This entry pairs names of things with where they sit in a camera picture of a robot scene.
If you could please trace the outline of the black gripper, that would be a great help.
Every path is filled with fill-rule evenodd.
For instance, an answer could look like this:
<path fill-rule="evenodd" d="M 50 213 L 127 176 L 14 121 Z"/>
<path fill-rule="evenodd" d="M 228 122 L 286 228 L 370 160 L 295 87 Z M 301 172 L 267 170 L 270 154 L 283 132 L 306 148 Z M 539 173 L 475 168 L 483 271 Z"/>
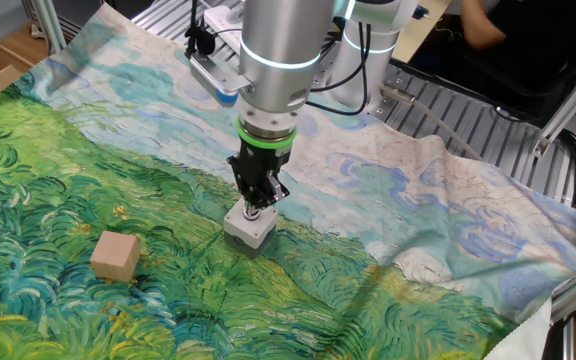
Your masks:
<path fill-rule="evenodd" d="M 243 198 L 245 219 L 256 220 L 259 217 L 258 208 L 273 206 L 290 195 L 290 191 L 279 181 L 277 174 L 289 161 L 291 150 L 291 145 L 266 149 L 242 141 L 239 152 L 227 159 Z M 257 186 L 260 192 L 257 200 L 258 208 L 253 200 L 252 186 Z"/>

